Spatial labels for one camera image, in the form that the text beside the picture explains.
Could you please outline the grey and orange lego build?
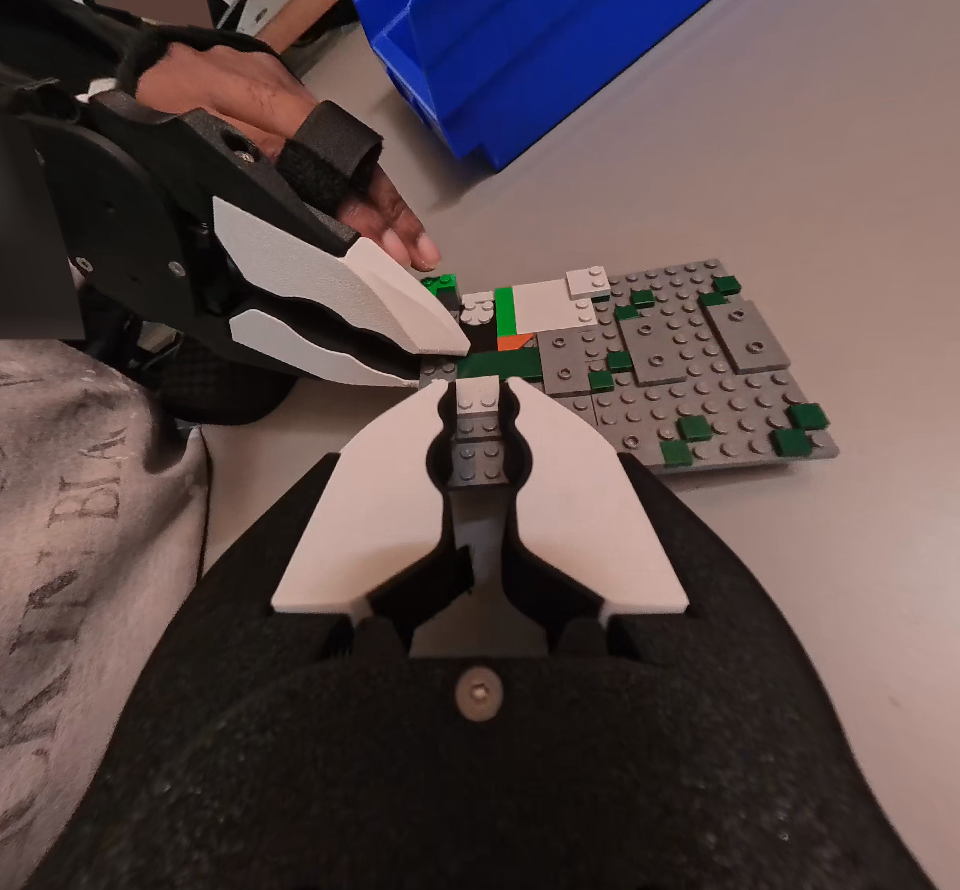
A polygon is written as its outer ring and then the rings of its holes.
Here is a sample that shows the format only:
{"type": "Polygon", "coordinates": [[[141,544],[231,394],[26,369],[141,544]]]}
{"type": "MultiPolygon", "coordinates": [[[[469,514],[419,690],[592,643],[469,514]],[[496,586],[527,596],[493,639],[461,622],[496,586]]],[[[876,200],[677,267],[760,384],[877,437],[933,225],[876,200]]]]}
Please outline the grey and orange lego build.
{"type": "Polygon", "coordinates": [[[457,380],[454,489],[507,482],[498,384],[526,380],[655,473],[808,460],[839,449],[822,405],[720,260],[463,292],[422,283],[458,319],[465,357],[426,357],[420,385],[457,380]]]}

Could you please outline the black office chair seat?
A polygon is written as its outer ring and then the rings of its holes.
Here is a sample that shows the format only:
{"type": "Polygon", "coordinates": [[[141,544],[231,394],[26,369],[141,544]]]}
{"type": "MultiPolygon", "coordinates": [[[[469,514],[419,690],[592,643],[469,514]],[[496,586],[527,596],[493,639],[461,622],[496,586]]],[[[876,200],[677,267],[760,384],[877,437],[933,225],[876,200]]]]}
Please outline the black office chair seat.
{"type": "Polygon", "coordinates": [[[172,417],[188,424],[241,426],[277,409],[295,376],[216,355],[186,336],[134,373],[172,417]]]}

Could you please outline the black jacket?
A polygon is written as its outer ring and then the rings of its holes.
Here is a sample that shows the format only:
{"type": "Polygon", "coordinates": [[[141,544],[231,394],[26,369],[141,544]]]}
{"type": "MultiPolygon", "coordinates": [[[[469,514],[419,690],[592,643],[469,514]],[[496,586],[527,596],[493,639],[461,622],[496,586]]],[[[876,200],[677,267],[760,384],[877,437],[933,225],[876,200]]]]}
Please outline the black jacket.
{"type": "Polygon", "coordinates": [[[112,78],[143,20],[92,1],[1,0],[2,68],[85,92],[112,78]]]}

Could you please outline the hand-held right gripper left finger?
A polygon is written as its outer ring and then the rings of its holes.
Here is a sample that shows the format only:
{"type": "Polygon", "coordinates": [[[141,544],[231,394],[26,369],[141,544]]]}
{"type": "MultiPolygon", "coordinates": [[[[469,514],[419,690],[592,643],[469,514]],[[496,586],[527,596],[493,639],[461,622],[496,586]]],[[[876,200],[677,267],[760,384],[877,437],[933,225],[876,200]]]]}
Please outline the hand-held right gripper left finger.
{"type": "Polygon", "coordinates": [[[270,606],[277,613],[434,617],[474,586],[448,482],[455,385],[438,380],[336,455],[270,606]]]}

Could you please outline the person's left hand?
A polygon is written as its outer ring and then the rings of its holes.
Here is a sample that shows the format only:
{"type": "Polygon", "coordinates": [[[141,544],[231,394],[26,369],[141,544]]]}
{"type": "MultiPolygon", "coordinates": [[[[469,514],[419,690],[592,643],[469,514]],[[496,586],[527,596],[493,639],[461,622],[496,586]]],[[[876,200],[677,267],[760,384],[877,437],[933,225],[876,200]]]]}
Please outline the person's left hand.
{"type": "MultiPolygon", "coordinates": [[[[223,45],[200,51],[170,44],[137,84],[135,98],[143,105],[178,115],[204,109],[233,125],[274,163],[318,106],[276,57],[223,45]]],[[[366,193],[346,190],[327,213],[401,265],[436,270],[441,252],[421,220],[381,167],[371,175],[366,193]]]]}

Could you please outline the wooden office desk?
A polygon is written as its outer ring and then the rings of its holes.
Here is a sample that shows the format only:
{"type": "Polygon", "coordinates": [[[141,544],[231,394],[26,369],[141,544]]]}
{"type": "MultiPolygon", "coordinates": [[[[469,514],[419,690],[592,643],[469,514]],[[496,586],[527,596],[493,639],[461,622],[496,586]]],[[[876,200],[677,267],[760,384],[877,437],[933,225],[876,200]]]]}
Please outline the wooden office desk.
{"type": "Polygon", "coordinates": [[[358,19],[353,0],[289,0],[255,33],[255,38],[282,53],[304,35],[358,19]]]}

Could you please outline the grey spotted sweatshirt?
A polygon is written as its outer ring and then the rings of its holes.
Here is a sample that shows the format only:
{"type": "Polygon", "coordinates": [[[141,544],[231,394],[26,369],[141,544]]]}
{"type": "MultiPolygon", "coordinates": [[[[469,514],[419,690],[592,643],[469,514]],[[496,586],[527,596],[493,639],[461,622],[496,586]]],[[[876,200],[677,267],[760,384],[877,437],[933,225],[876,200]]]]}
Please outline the grey spotted sweatshirt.
{"type": "Polygon", "coordinates": [[[1,385],[1,887],[20,888],[199,580],[209,458],[61,342],[2,341],[1,385]]]}

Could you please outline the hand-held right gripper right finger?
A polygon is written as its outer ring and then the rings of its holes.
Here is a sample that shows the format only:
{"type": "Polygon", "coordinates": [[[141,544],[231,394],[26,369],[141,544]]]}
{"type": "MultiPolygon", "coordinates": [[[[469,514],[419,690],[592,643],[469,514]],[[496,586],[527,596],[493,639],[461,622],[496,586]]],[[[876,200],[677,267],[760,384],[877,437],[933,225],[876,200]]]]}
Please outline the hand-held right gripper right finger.
{"type": "Polygon", "coordinates": [[[683,613],[688,595],[614,447],[521,378],[506,380],[504,409],[522,554],[597,597],[600,617],[683,613]]]}

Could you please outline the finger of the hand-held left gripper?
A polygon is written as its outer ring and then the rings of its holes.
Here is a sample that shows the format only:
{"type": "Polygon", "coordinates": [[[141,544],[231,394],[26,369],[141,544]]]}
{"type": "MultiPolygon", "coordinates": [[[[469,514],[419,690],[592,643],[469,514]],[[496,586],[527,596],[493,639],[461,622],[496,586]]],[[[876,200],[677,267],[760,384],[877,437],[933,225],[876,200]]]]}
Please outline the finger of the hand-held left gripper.
{"type": "Polygon", "coordinates": [[[214,233],[249,284],[324,306],[410,354],[469,352],[457,319],[372,240],[359,237],[336,257],[220,197],[212,209],[214,233]]]}
{"type": "Polygon", "coordinates": [[[279,318],[259,309],[247,309],[231,317],[229,328],[235,343],[305,371],[317,379],[372,387],[420,387],[419,377],[405,380],[395,373],[373,369],[354,356],[310,342],[279,318]]]}

